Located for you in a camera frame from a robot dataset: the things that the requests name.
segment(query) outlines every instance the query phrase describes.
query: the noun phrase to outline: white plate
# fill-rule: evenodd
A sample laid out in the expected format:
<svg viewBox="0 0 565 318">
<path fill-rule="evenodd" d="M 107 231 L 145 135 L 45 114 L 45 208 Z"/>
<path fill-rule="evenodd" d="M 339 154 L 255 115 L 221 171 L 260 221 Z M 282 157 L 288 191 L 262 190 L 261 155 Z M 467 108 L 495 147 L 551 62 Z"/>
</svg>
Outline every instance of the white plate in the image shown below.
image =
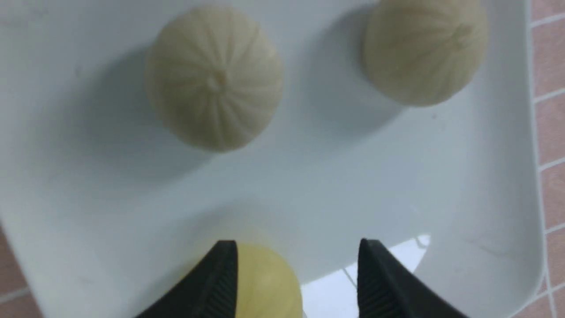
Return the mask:
<svg viewBox="0 0 565 318">
<path fill-rule="evenodd" d="M 184 147 L 149 109 L 145 48 L 187 0 L 0 2 L 2 223 L 47 318 L 131 317 L 219 238 L 303 282 L 361 237 L 431 246 L 416 274 L 472 317 L 516 311 L 542 268 L 526 1 L 489 0 L 488 60 L 452 100 L 402 109 L 359 65 L 367 0 L 233 0 L 285 61 L 247 148 Z"/>
</svg>

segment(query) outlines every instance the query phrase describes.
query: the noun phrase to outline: white tile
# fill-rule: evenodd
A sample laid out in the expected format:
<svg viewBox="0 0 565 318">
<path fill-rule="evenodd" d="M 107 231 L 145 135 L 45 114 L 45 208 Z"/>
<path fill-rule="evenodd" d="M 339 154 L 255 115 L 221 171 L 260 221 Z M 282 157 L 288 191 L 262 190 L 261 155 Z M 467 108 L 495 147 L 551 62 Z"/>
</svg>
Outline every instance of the white tile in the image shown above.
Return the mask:
<svg viewBox="0 0 565 318">
<path fill-rule="evenodd" d="M 357 291 L 342 270 L 303 285 L 302 298 L 308 318 L 355 318 L 359 315 Z"/>
<path fill-rule="evenodd" d="M 421 235 L 418 239 L 411 239 L 390 248 L 390 252 L 410 272 L 414 272 L 422 261 L 429 245 L 429 236 Z"/>
<path fill-rule="evenodd" d="M 355 284 L 355 287 L 357 287 L 357 262 L 346 267 L 345 271 L 349 274 L 349 277 L 351 277 L 351 280 L 353 281 L 353 284 Z"/>
</svg>

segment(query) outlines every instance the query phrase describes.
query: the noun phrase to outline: pink tile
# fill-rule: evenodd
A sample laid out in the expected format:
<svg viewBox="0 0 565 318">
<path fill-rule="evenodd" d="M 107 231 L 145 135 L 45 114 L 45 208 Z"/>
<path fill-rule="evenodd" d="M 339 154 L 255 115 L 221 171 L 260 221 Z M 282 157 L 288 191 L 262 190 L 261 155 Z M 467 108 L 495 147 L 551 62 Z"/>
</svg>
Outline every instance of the pink tile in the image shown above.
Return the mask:
<svg viewBox="0 0 565 318">
<path fill-rule="evenodd" d="M 41 318 L 42 315 L 30 295 L 0 304 L 0 318 Z"/>
<path fill-rule="evenodd" d="M 551 318 L 549 298 L 543 296 L 520 311 L 514 318 Z"/>
<path fill-rule="evenodd" d="M 545 227 L 550 229 L 565 223 L 565 164 L 542 171 L 541 182 L 544 190 Z"/>
<path fill-rule="evenodd" d="M 25 279 L 0 229 L 0 295 L 26 287 Z"/>
<path fill-rule="evenodd" d="M 565 288 L 553 292 L 555 311 L 558 318 L 565 318 Z"/>
<path fill-rule="evenodd" d="M 565 157 L 565 94 L 536 105 L 540 164 Z"/>
<path fill-rule="evenodd" d="M 537 291 L 537 294 L 539 295 L 546 290 L 547 290 L 547 282 L 545 281 L 545 276 L 544 276 L 544 280 L 541 281 L 541 286 L 540 286 L 540 289 Z"/>
<path fill-rule="evenodd" d="M 547 235 L 547 265 L 552 287 L 565 282 L 565 229 Z"/>
<path fill-rule="evenodd" d="M 565 12 L 563 0 L 532 0 L 532 21 Z"/>
<path fill-rule="evenodd" d="M 565 87 L 565 19 L 532 30 L 536 96 Z"/>
</svg>

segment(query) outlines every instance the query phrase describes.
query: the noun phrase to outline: dough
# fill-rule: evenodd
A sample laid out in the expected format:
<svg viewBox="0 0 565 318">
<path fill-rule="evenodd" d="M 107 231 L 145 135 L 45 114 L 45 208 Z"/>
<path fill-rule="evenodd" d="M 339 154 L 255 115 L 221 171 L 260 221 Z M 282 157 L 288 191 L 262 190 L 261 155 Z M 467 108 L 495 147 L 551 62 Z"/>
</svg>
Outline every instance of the dough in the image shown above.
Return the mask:
<svg viewBox="0 0 565 318">
<path fill-rule="evenodd" d="M 382 0 L 368 23 L 363 59 L 384 95 L 428 106 L 471 81 L 487 44 L 480 0 Z"/>
<path fill-rule="evenodd" d="M 237 244 L 236 318 L 302 318 L 300 283 L 270 248 Z"/>
<path fill-rule="evenodd" d="M 204 6 L 165 26 L 146 61 L 155 110 L 187 144 L 241 148 L 269 124 L 283 91 L 283 64 L 259 24 Z"/>
</svg>

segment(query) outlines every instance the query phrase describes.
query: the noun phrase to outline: tile grout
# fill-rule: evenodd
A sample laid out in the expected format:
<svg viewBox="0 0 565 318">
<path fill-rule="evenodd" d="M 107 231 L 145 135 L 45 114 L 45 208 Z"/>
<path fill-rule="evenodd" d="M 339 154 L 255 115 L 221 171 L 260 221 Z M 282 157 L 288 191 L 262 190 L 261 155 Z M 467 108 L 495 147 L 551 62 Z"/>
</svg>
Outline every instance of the tile grout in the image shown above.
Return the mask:
<svg viewBox="0 0 565 318">
<path fill-rule="evenodd" d="M 530 26 L 532 28 L 535 28 L 535 27 L 539 27 L 540 25 L 549 24 L 549 23 L 552 23 L 552 22 L 555 22 L 555 21 L 559 21 L 561 19 L 565 19 L 565 12 L 533 21 L 533 22 L 530 23 Z"/>
<path fill-rule="evenodd" d="M 349 275 L 347 270 L 345 268 L 342 268 L 341 270 L 344 271 L 345 276 L 347 276 L 347 279 L 349 280 L 349 282 L 351 282 L 353 284 L 353 287 L 355 287 L 355 289 L 357 289 L 357 284 L 353 281 L 353 278 L 351 277 L 351 275 Z"/>
<path fill-rule="evenodd" d="M 550 98 L 557 97 L 557 96 L 559 96 L 559 95 L 561 95 L 561 94 L 564 94 L 564 93 L 565 93 L 565 88 L 559 88 L 559 89 L 556 89 L 556 90 L 554 90 L 554 91 L 552 91 L 552 92 L 542 94 L 542 95 L 540 95 L 540 96 L 538 96 L 538 97 L 534 97 L 533 103 L 534 103 L 534 104 L 537 104 L 537 103 L 539 103 L 539 102 L 546 101 L 546 100 L 548 100 L 548 99 L 550 99 Z"/>
<path fill-rule="evenodd" d="M 545 278 L 545 284 L 546 286 L 549 286 L 549 279 L 546 277 Z M 529 300 L 528 304 L 532 304 L 535 303 L 536 301 L 540 300 L 543 297 L 549 296 L 550 293 L 553 293 L 557 290 L 560 290 L 561 288 L 565 287 L 565 283 L 560 283 L 559 285 L 557 285 L 554 288 L 551 287 L 547 287 L 547 289 L 545 291 L 542 291 L 541 293 L 535 295 L 534 297 L 532 297 L 532 299 Z"/>
<path fill-rule="evenodd" d="M 546 275 L 545 277 L 545 281 L 547 284 L 547 294 L 549 296 L 549 304 L 551 306 L 551 315 L 553 316 L 553 318 L 559 318 L 557 316 L 557 308 L 555 306 L 555 298 L 553 297 L 553 294 L 560 290 L 561 288 L 565 287 L 565 283 L 561 283 L 559 285 L 557 285 L 556 287 L 550 287 L 549 285 L 549 275 Z"/>
<path fill-rule="evenodd" d="M 20 298 L 22 296 L 26 296 L 27 294 L 29 294 L 29 288 L 28 287 L 24 287 L 22 289 L 11 291 L 7 294 L 0 296 L 0 304 L 7 303 L 9 301 Z"/>
<path fill-rule="evenodd" d="M 554 227 L 550 227 L 549 229 L 545 230 L 545 234 L 547 235 L 547 234 L 553 233 L 553 232 L 561 230 L 561 229 L 565 229 L 565 223 L 556 225 Z"/>
<path fill-rule="evenodd" d="M 564 162 L 565 162 L 565 157 L 563 157 L 563 158 L 561 158 L 561 159 L 557 159 L 557 160 L 551 161 L 551 162 L 548 162 L 548 163 L 543 164 L 543 165 L 541 165 L 540 167 L 538 167 L 538 171 L 539 171 L 539 172 L 542 172 L 542 171 L 544 171 L 544 170 L 546 170 L 546 169 L 549 169 L 549 168 L 551 168 L 551 167 L 555 167 L 555 166 L 560 165 L 560 164 L 562 164 L 562 163 L 564 163 Z"/>
<path fill-rule="evenodd" d="M 547 259 L 544 261 L 545 266 L 545 286 L 547 288 L 547 297 L 549 299 L 549 309 L 551 310 L 552 318 L 557 318 L 557 310 L 555 309 L 555 299 L 553 299 L 553 289 L 551 288 L 551 281 L 549 280 L 549 266 Z"/>
</svg>

